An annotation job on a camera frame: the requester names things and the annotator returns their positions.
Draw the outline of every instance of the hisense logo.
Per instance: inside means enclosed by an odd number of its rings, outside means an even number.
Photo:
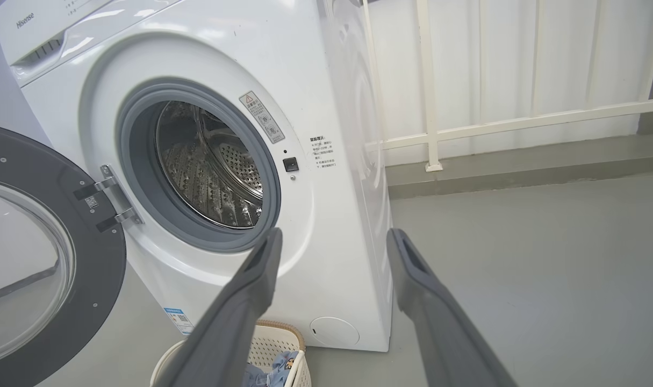
[[[16,22],[16,29],[18,29],[20,27],[23,27],[27,22],[32,20],[33,17],[34,17],[34,13],[29,14],[29,15],[26,16],[25,19],[19,20],[18,22]]]

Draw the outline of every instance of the sticker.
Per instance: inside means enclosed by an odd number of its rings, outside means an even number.
[[[262,129],[267,134],[272,144],[285,139],[283,132],[281,132],[281,128],[276,121],[274,121],[274,118],[267,111],[267,108],[264,107],[264,104],[259,98],[257,98],[254,92],[250,91],[246,95],[240,97],[240,102],[245,105],[247,110],[249,110],[252,116],[255,117],[255,120],[260,123],[260,126],[262,126]]]
[[[97,203],[97,200],[95,199],[94,196],[90,196],[89,198],[85,199],[85,203],[90,206],[90,209],[95,208],[96,206],[99,206],[99,203]]]
[[[193,332],[193,328],[195,328],[195,326],[190,322],[190,320],[187,318],[185,313],[181,311],[181,309],[164,308],[164,310],[166,311],[166,314],[168,314],[171,318],[171,321],[176,324],[176,328],[178,328],[178,330],[181,331],[183,335],[189,335]]]
[[[310,137],[312,143],[312,154],[317,164],[317,169],[335,167],[336,160],[333,157],[333,145],[323,135]]]

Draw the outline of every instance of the clothing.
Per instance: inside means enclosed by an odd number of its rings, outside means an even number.
[[[241,387],[284,387],[297,353],[298,351],[295,350],[293,352],[285,351],[277,355],[271,365],[272,371],[270,373],[265,373],[255,365],[247,363]]]
[[[273,370],[267,375],[268,387],[284,387],[296,356],[297,351],[295,350],[293,352],[285,351],[276,357],[271,365]]]
[[[267,387],[267,373],[247,363],[241,387]]]

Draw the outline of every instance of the gray floor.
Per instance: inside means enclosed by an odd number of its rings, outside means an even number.
[[[70,362],[38,387],[149,387],[163,353],[183,335],[128,265],[102,328]]]
[[[403,228],[518,384],[653,385],[653,176],[396,200]],[[149,382],[181,338],[132,270],[43,387]],[[315,387],[426,385],[397,308],[388,353],[308,348]]]

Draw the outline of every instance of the white basket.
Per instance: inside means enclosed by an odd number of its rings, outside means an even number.
[[[173,359],[185,341],[175,343],[157,362],[149,385],[154,385],[159,374],[169,361]],[[247,361],[261,368],[264,372],[271,371],[271,364],[277,355],[285,351],[299,351],[292,363],[290,373],[285,380],[285,387],[312,387],[310,370],[305,359],[305,342],[297,329],[281,322],[259,320],[252,336],[252,345]]]

